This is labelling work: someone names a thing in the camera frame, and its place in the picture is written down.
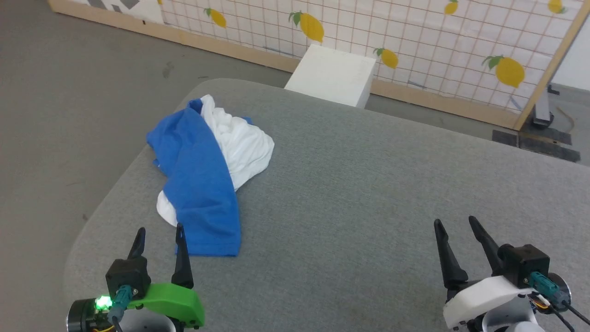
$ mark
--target lemon print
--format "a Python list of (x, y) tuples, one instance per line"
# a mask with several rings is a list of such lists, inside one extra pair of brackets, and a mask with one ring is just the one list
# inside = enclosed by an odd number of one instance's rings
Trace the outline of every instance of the lemon print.
[(459, 2), (457, 0), (449, 0), (448, 4), (444, 7), (444, 13), (447, 15), (455, 14), (458, 7)]
[(561, 3), (561, 0), (549, 0), (547, 7), (551, 12), (556, 14), (563, 14), (565, 12), (565, 7)]
[(309, 15), (306, 12), (292, 12), (289, 14), (289, 21), (293, 17), (293, 23), (295, 26), (301, 22), (301, 31), (311, 40), (319, 41), (320, 43), (324, 39), (324, 28), (320, 21), (315, 17)]
[(207, 16), (211, 17), (215, 24), (225, 28), (225, 17), (223, 17), (220, 12), (211, 8), (205, 9), (204, 12), (207, 14)]
[(496, 77), (498, 81), (515, 87), (518, 89), (518, 85), (525, 79), (525, 69), (520, 63), (512, 58), (505, 58), (503, 56), (489, 56), (481, 64), (488, 61), (488, 67), (490, 70), (496, 67)]
[(383, 61), (384, 65), (393, 69), (398, 66), (398, 56), (396, 56), (392, 51), (386, 48), (376, 48), (373, 50), (373, 53), (375, 52), (377, 52), (377, 55), (381, 57), (381, 61)]

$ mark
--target white wall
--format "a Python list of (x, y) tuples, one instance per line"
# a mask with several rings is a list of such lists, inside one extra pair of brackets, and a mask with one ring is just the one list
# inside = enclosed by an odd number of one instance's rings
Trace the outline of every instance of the white wall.
[(590, 90), (590, 23), (584, 23), (551, 82)]

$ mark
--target concrete floor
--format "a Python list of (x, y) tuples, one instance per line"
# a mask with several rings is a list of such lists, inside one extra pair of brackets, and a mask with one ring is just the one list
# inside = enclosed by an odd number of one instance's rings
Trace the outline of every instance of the concrete floor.
[[(63, 330), (63, 267), (78, 232), (145, 133), (218, 77), (283, 87), (289, 74), (54, 14), (43, 0), (0, 1), (3, 331)], [(590, 116), (567, 100), (557, 102), (576, 120), (574, 141), (590, 142)], [(367, 108), (486, 139), (499, 129), (377, 96)]]
[(590, 166), (590, 93), (571, 87), (558, 86), (559, 96), (549, 96), (549, 106), (555, 116), (551, 128), (572, 135), (572, 146), (580, 152), (580, 164)]

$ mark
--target gray fabric surface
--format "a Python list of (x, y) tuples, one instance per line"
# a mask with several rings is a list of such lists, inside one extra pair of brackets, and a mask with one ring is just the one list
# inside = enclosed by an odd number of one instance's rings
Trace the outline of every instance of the gray fabric surface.
[[(238, 190), (240, 255), (191, 258), (206, 331), (445, 331), (432, 223), (444, 222), (470, 277), (484, 278), (470, 214), (499, 244), (544, 250), (590, 312), (589, 168), (239, 80), (202, 83), (181, 105), (207, 93), (276, 146), (268, 169)], [(152, 159), (146, 147), (78, 237), (69, 300), (106, 292), (104, 274), (141, 226), (152, 282), (170, 280), (175, 229), (155, 209), (165, 178)]]

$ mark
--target black cable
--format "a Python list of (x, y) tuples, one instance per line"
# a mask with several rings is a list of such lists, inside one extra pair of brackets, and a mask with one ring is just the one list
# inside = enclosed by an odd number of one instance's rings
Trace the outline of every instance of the black cable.
[(113, 325), (117, 332), (123, 332), (123, 330), (121, 330), (121, 325), (119, 325), (119, 320), (117, 319), (117, 317), (113, 317)]
[(571, 304), (567, 301), (561, 302), (567, 309), (569, 309), (574, 315), (578, 316), (581, 320), (583, 320), (586, 324), (590, 325), (590, 320), (586, 318), (586, 316), (582, 315), (578, 310), (574, 309)]
[(557, 316), (557, 318), (559, 318), (559, 320), (561, 320), (562, 323), (564, 323), (564, 325), (568, 328), (568, 330), (570, 330), (571, 332), (575, 332), (575, 330), (573, 329), (573, 326), (565, 320), (565, 318), (557, 311), (557, 309), (555, 308), (554, 305), (551, 305), (549, 307), (549, 309), (551, 309), (551, 311), (553, 311), (553, 313)]

